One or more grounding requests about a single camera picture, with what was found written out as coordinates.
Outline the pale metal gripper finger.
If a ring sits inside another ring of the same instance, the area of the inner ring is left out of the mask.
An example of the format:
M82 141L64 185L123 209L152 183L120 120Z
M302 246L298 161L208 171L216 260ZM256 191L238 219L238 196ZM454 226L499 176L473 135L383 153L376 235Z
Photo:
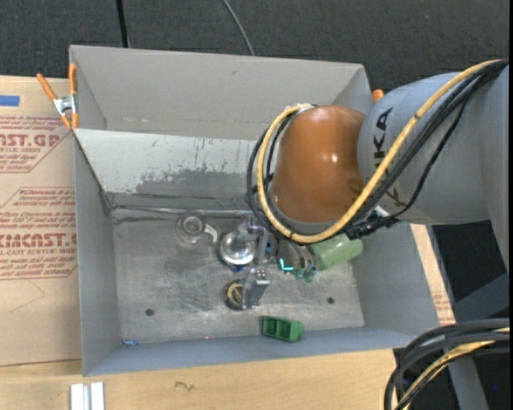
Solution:
M262 234L263 227L252 217L248 216L238 223L234 234L234 244L242 246L256 242Z
M242 308L251 309L255 307L268 286L267 271L264 268L252 268L243 282Z

